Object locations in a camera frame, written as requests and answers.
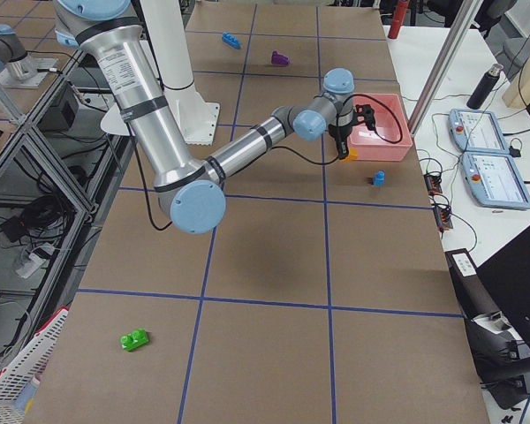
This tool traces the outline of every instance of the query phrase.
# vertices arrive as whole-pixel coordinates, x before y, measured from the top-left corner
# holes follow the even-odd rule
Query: blue toy block
[[[375,187],[381,187],[385,184],[385,171],[379,170],[375,173],[375,176],[373,177],[373,185]]]
[[[234,49],[241,49],[239,40],[230,33],[222,33],[222,41],[232,46]]]

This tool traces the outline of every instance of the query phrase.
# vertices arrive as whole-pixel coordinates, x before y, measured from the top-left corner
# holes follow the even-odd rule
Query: white plastic basket
[[[24,421],[24,413],[14,406],[14,401],[32,377],[45,369],[67,315],[66,307],[59,309],[0,372],[0,424]]]

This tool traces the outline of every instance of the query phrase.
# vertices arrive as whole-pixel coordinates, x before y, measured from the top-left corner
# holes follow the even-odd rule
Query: aluminum pole
[[[3,87],[0,85],[0,106],[8,115],[8,118],[14,124],[21,125],[25,120],[25,115],[19,109],[18,105],[11,99],[11,97],[6,93]]]
[[[477,11],[481,7],[483,0],[464,0],[459,8],[458,15],[453,21],[448,37],[443,43],[442,50],[434,63],[434,67],[428,76],[428,81],[420,94],[420,99],[414,107],[413,113],[408,121],[408,129],[411,134],[415,134],[422,120],[426,116],[430,103],[435,97],[438,88],[442,84],[443,77],[450,68],[451,61],[456,56],[461,43],[463,42],[467,29],[473,23]]]

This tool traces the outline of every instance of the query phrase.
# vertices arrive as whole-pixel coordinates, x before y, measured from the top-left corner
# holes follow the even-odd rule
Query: label sticker
[[[477,271],[475,271],[473,264],[469,260],[469,256],[467,256],[466,254],[453,254],[452,258],[458,265],[458,268],[461,271],[462,276],[477,275]]]
[[[140,79],[122,49],[112,50],[98,61],[114,95],[139,87]]]

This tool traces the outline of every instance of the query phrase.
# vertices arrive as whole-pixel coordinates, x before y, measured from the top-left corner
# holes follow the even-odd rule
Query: red bottle
[[[406,10],[408,9],[408,3],[408,0],[398,0],[397,2],[397,7],[395,8],[395,15],[393,16],[389,30],[389,38],[393,40],[398,37],[398,31],[400,31],[400,27],[403,25]]]

